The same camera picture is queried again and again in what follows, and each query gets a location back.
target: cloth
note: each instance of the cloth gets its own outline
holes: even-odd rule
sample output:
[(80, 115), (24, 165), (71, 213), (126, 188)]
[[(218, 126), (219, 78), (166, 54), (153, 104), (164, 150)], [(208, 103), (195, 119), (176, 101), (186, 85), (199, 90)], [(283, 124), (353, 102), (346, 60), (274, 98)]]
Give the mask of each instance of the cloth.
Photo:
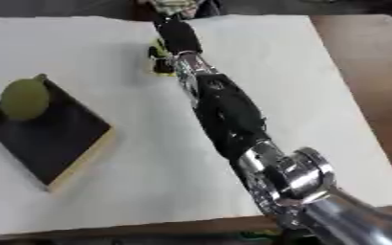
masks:
[(157, 12), (167, 15), (180, 13), (185, 18), (192, 18), (205, 0), (139, 0), (139, 2), (151, 3)]

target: white table surface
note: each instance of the white table surface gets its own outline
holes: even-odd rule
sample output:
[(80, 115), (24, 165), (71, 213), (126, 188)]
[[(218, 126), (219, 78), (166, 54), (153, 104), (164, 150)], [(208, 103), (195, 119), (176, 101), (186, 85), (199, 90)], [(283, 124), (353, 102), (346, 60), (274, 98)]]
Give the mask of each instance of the white table surface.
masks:
[[(338, 184), (392, 205), (392, 167), (306, 16), (192, 21), (204, 56), (268, 117), (286, 152), (320, 151)], [(46, 73), (117, 130), (53, 193), (0, 145), (0, 234), (260, 214), (197, 123), (176, 78), (147, 72), (149, 23), (101, 17), (0, 18), (0, 93)]]

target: wooden table edge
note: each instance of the wooden table edge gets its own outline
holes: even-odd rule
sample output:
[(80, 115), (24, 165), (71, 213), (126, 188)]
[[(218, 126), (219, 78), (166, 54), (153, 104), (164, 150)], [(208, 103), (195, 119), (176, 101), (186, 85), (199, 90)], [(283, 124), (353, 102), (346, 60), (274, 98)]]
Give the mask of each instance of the wooden table edge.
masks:
[[(392, 206), (382, 207), (379, 209), (384, 212), (392, 213)], [(0, 240), (53, 239), (65, 237), (120, 236), (137, 234), (229, 234), (263, 230), (278, 230), (278, 227), (269, 217), (259, 215), (198, 221), (54, 230), (37, 233), (0, 234)]]

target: tennis ball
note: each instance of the tennis ball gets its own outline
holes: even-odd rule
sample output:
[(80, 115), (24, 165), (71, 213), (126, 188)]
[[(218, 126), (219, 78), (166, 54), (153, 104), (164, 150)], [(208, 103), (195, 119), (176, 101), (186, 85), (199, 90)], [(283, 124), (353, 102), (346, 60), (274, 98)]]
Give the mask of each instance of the tennis ball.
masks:
[(42, 76), (19, 79), (1, 94), (0, 109), (13, 121), (28, 121), (43, 114), (49, 107), (50, 95)]

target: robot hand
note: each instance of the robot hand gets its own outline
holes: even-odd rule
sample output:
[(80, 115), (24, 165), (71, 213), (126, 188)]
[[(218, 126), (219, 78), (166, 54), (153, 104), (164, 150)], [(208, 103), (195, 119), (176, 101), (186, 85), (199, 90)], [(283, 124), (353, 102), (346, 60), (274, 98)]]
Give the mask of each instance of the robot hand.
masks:
[(326, 244), (392, 244), (392, 216), (338, 189), (331, 166), (315, 150), (286, 156), (251, 99), (202, 58), (187, 23), (164, 18), (155, 27), (202, 128), (262, 213), (284, 228), (308, 229)]

